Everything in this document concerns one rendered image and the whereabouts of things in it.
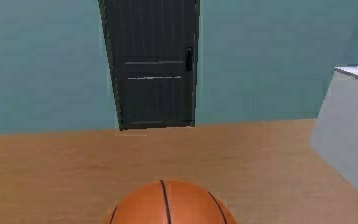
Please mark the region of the orange basketball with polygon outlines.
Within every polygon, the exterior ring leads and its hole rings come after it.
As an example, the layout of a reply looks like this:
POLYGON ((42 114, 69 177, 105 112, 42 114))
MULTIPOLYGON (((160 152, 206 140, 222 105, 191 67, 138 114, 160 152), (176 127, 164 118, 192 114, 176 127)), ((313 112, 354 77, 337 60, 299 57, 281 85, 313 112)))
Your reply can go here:
POLYGON ((159 180, 126 195, 104 224, 238 224, 214 194, 193 183, 159 180))

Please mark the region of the grey cabinet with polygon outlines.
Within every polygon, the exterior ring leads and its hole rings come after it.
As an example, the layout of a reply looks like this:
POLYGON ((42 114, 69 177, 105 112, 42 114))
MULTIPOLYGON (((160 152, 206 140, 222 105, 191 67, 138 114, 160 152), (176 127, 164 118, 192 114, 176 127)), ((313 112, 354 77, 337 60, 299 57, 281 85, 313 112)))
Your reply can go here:
POLYGON ((334 69, 310 145, 358 190, 358 65, 334 69))

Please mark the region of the dark grey room door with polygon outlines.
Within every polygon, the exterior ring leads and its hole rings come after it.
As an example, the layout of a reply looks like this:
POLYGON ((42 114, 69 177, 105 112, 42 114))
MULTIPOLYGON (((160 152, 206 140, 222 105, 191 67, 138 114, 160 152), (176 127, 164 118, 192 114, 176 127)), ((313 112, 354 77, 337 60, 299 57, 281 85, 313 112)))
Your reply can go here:
POLYGON ((98 0, 120 130, 195 125, 200 2, 98 0))

